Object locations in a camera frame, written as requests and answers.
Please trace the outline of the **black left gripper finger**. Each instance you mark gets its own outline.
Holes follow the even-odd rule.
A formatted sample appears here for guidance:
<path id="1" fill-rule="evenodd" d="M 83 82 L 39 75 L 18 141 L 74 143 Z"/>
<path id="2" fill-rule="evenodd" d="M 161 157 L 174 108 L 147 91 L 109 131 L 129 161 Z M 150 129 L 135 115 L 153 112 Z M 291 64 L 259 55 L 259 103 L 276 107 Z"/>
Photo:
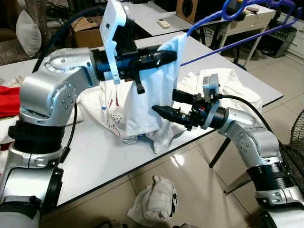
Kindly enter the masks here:
<path id="1" fill-rule="evenodd" d="M 146 61 L 176 61 L 177 52 L 173 50 L 155 50 L 146 55 Z"/>
<path id="2" fill-rule="evenodd" d="M 159 67 L 162 67 L 167 64 L 174 63 L 175 60 L 173 61 L 168 61 L 167 59 L 157 59 L 153 61 L 143 61 L 142 62 L 142 70 L 148 70 L 148 69 L 156 69 Z"/>

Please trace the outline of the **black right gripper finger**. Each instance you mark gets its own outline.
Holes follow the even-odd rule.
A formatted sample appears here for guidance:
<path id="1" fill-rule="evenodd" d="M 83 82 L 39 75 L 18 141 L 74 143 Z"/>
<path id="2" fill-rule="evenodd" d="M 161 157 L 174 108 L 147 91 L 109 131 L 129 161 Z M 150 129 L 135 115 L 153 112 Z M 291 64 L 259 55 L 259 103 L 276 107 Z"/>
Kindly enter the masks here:
<path id="1" fill-rule="evenodd" d="M 199 102 L 199 95 L 173 89 L 173 101 L 181 104 L 196 105 Z"/>
<path id="2" fill-rule="evenodd" d="M 163 119 L 172 123 L 182 124 L 183 126 L 192 126 L 190 116 L 182 113 L 180 109 L 174 109 L 171 106 L 154 105 L 152 110 Z"/>

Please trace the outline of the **white printed garment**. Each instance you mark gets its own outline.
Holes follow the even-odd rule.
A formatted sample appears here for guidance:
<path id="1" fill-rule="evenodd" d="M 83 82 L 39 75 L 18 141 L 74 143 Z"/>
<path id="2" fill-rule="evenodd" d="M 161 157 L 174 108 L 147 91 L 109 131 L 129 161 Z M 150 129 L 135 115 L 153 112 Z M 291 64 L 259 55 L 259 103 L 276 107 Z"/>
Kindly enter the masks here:
<path id="1" fill-rule="evenodd" d="M 159 50 L 176 51 L 177 59 L 140 72 L 144 93 L 137 93 L 133 82 L 100 84 L 101 124 L 123 143 L 136 143 L 144 135 L 152 141 L 154 153 L 164 153 L 173 139 L 185 131 L 184 127 L 162 118 L 152 107 L 173 106 L 172 93 L 177 86 L 186 39 L 185 34 L 177 35 L 160 46 Z"/>

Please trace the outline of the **blue plastic clothes hanger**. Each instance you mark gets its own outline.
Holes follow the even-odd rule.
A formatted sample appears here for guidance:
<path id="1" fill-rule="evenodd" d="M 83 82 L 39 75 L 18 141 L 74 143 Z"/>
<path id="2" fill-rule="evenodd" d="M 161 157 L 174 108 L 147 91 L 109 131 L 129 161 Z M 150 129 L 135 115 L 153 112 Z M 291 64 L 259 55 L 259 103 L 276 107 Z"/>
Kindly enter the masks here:
<path id="1" fill-rule="evenodd" d="M 227 46 L 224 46 L 221 48 L 217 48 L 217 50 L 209 52 L 208 54 L 201 55 L 197 58 L 194 58 L 194 59 L 191 59 L 189 61 L 182 63 L 181 64 L 182 67 L 184 67 L 185 65 L 189 65 L 190 63 L 193 63 L 200 59 L 206 58 L 210 55 L 219 54 L 220 52 L 222 52 L 228 48 L 238 47 L 241 44 L 245 44 L 245 43 L 249 42 L 250 40 L 256 40 L 256 42 L 258 43 L 258 41 L 259 41 L 259 39 L 261 39 L 261 37 L 263 37 L 265 35 L 269 35 L 280 29 L 288 28 L 291 25 L 295 24 L 295 22 L 297 22 L 299 20 L 299 18 L 302 16 L 302 14 L 304 12 L 303 7 L 298 7 L 297 4 L 295 2 L 293 2 L 292 0 L 243 0 L 241 7 L 239 9 L 237 9 L 237 11 L 234 14 L 228 14 L 226 9 L 228 8 L 229 3 L 230 3 L 230 0 L 226 0 L 226 2 L 224 2 L 223 6 L 222 6 L 222 9 L 220 9 L 219 11 L 217 11 L 215 13 L 208 15 L 205 18 L 202 18 L 199 21 L 196 21 L 195 24 L 193 24 L 193 26 L 191 26 L 189 28 L 189 30 L 187 30 L 187 33 L 186 33 L 187 37 L 191 36 L 191 33 L 194 30 L 198 29 L 203 24 L 206 24 L 207 22 L 215 21 L 217 18 L 221 18 L 225 21 L 232 21 L 246 7 L 252 6 L 254 4 L 266 4 L 266 5 L 270 6 L 271 8 L 280 8 L 281 6 L 287 6 L 287 7 L 289 7 L 289 14 L 287 15 L 286 19 L 282 22 L 282 24 L 280 24 L 279 26 L 277 26 L 275 28 L 272 28 L 270 30 L 265 30 L 264 32 L 260 32 L 254 36 L 251 36 L 246 39 L 242 39 L 242 40 L 232 43 L 230 45 L 227 45 Z"/>

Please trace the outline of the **black table leg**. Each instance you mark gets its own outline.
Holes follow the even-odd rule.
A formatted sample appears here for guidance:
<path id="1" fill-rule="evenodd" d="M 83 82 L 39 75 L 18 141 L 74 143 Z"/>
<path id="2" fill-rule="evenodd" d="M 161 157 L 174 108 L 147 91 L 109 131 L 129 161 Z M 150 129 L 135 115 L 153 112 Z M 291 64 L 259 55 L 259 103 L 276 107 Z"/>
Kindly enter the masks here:
<path id="1" fill-rule="evenodd" d="M 224 139 L 224 141 L 221 144 L 219 150 L 217 150 L 215 156 L 213 156 L 213 158 L 211 159 L 211 161 L 209 163 L 209 168 L 210 169 L 212 169 L 213 167 L 215 167 L 217 161 L 219 161 L 219 159 L 221 158 L 221 156 L 224 154 L 224 152 L 226 151 L 227 147 L 230 145 L 231 141 L 232 140 L 230 138 Z"/>

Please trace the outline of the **white cotton garment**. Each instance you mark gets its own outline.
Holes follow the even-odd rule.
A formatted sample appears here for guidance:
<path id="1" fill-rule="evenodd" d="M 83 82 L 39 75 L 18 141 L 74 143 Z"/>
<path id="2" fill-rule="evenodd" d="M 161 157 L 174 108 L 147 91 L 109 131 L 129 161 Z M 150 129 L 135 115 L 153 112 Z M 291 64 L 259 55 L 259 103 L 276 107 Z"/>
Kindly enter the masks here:
<path id="1" fill-rule="evenodd" d="M 220 94 L 243 98 L 250 102 L 258 111 L 262 108 L 263 98 L 249 87 L 243 85 L 237 77 L 236 70 L 231 68 L 211 68 L 200 70 L 198 73 L 189 72 L 187 76 L 178 82 L 177 89 L 190 94 L 202 94 L 203 78 L 212 73 L 218 74 Z"/>

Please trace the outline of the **brown cardboard box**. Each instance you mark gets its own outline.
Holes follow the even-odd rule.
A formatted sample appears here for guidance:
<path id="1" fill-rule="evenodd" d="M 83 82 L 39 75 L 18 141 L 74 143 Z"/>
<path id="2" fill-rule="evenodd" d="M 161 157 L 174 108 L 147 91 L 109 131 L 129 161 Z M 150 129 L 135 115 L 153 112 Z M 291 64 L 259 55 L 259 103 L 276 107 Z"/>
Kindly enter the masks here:
<path id="1" fill-rule="evenodd" d="M 80 17 L 72 22 L 71 30 L 74 46 L 77 48 L 97 48 L 102 47 L 102 37 L 100 25 L 102 16 Z"/>

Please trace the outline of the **wooden speaker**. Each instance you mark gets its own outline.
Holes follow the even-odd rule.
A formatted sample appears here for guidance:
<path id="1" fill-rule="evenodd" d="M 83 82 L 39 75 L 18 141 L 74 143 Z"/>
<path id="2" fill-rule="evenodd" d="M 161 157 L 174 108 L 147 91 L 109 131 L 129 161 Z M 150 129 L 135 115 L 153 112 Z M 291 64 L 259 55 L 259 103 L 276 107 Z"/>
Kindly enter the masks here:
<path id="1" fill-rule="evenodd" d="M 190 24 L 210 15 L 207 0 L 177 0 L 176 15 Z"/>

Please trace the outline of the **cream white garment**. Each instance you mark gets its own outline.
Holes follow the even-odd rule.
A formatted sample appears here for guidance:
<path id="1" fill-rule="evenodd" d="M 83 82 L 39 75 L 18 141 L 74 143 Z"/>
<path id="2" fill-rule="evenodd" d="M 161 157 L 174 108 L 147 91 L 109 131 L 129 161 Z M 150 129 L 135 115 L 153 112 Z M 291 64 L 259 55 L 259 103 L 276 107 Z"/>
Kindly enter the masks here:
<path id="1" fill-rule="evenodd" d="M 102 119 L 102 101 L 101 101 L 101 87 L 93 87 L 84 90 L 78 96 L 78 104 L 89 115 L 90 119 L 95 120 L 100 126 L 105 126 Z"/>

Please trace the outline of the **white metal leg desk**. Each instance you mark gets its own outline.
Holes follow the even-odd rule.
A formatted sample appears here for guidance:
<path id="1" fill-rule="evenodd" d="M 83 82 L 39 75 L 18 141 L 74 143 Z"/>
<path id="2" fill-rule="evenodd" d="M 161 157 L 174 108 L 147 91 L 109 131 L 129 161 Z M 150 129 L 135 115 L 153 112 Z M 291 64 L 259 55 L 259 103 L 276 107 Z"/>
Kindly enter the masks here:
<path id="1" fill-rule="evenodd" d="M 246 8 L 246 15 L 243 20 L 219 22 L 214 29 L 210 48 L 213 50 L 223 48 L 266 31 L 269 23 L 276 15 L 276 10 L 260 5 L 252 5 L 250 8 L 258 9 L 258 11 L 252 13 Z"/>

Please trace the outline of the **black floor fan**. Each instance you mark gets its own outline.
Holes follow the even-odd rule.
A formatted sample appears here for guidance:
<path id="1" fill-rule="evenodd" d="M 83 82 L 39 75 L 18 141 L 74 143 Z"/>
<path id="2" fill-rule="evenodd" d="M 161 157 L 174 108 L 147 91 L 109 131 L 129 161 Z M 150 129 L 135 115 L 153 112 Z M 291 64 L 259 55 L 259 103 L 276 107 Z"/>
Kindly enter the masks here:
<path id="1" fill-rule="evenodd" d="M 299 113 L 291 128 L 291 139 L 289 144 L 290 154 L 295 163 L 304 164 L 304 110 Z"/>

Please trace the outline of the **white drawer cabinet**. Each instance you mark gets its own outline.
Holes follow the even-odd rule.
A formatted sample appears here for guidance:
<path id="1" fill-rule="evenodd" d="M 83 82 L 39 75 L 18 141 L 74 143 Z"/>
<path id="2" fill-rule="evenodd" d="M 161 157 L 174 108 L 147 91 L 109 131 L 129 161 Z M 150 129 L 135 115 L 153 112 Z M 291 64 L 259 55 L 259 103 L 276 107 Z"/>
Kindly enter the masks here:
<path id="1" fill-rule="evenodd" d="M 304 59 L 304 22 L 298 20 L 291 27 L 295 29 L 295 37 L 287 50 L 291 54 Z"/>

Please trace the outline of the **white pillow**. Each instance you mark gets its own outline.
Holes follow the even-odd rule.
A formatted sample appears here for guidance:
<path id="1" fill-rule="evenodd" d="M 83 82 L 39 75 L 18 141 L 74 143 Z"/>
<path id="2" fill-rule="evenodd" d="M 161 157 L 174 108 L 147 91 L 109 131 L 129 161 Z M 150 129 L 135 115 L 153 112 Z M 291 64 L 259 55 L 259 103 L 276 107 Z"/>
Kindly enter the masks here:
<path id="1" fill-rule="evenodd" d="M 21 47 L 29 57 L 34 57 L 43 44 L 43 37 L 33 18 L 23 9 L 18 16 L 16 34 Z"/>

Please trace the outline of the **red garment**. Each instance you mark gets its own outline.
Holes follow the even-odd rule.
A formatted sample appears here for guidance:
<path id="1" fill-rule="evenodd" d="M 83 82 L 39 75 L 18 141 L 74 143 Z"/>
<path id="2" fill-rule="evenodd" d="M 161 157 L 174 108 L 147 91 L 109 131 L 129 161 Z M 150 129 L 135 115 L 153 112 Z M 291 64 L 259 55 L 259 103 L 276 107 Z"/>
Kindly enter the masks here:
<path id="1" fill-rule="evenodd" d="M 20 87 L 0 85 L 0 119 L 19 115 Z"/>

